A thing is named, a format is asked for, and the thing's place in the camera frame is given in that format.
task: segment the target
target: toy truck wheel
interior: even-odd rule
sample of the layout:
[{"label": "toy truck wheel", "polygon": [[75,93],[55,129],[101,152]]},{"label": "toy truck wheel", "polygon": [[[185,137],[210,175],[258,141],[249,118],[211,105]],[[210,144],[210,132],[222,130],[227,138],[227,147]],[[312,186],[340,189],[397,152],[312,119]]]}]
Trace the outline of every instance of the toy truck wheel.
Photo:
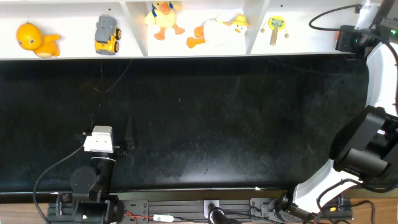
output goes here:
[{"label": "toy truck wheel", "polygon": [[116,40],[120,40],[122,38],[122,31],[120,29],[116,29]]},{"label": "toy truck wheel", "polygon": [[119,51],[119,43],[116,41],[114,43],[114,52],[117,53]]}]

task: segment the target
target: toy truck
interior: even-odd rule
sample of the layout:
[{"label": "toy truck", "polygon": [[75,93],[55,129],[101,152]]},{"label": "toy truck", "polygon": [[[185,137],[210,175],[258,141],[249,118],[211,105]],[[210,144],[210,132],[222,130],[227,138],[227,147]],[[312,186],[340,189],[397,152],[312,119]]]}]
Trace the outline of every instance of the toy truck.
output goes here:
[{"label": "toy truck", "polygon": [[111,16],[100,16],[96,24],[95,52],[102,55],[114,55],[119,51],[119,43],[122,37],[121,30],[116,26],[116,19]]}]

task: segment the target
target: white duck plush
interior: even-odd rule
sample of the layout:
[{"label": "white duck plush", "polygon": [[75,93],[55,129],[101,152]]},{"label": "white duck plush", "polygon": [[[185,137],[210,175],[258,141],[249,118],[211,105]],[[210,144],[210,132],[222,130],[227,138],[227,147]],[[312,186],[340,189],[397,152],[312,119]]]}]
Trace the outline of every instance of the white duck plush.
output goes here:
[{"label": "white duck plush", "polygon": [[239,14],[232,22],[223,22],[220,17],[207,20],[203,26],[195,28],[195,37],[187,39],[189,48],[194,48],[198,44],[221,45],[227,44],[234,35],[244,35],[248,30],[249,24],[246,16]]}]

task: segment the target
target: toy handle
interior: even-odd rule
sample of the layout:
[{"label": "toy handle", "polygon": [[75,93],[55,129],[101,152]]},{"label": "toy handle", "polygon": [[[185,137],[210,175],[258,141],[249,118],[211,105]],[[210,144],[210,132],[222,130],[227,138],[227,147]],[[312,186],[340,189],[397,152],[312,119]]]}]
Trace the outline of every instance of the toy handle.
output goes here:
[{"label": "toy handle", "polygon": [[272,30],[271,41],[269,42],[269,45],[275,46],[275,44],[276,44],[276,38],[277,38],[277,37],[278,37],[278,28],[275,27],[275,28]]}]

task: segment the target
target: duck's head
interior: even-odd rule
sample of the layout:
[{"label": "duck's head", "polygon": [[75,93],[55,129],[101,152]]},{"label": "duck's head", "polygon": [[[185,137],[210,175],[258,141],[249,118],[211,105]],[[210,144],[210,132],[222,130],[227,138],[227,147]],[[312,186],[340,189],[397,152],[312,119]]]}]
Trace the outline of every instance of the duck's head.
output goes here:
[{"label": "duck's head", "polygon": [[25,50],[35,50],[43,44],[43,34],[40,29],[31,23],[20,26],[17,30],[17,40]]},{"label": "duck's head", "polygon": [[240,34],[246,33],[249,27],[248,22],[246,22],[246,16],[242,14],[237,15],[235,20],[231,22],[231,27]]},{"label": "duck's head", "polygon": [[152,2],[152,7],[159,10],[161,13],[168,15],[173,8],[173,4],[169,1],[154,1]]}]

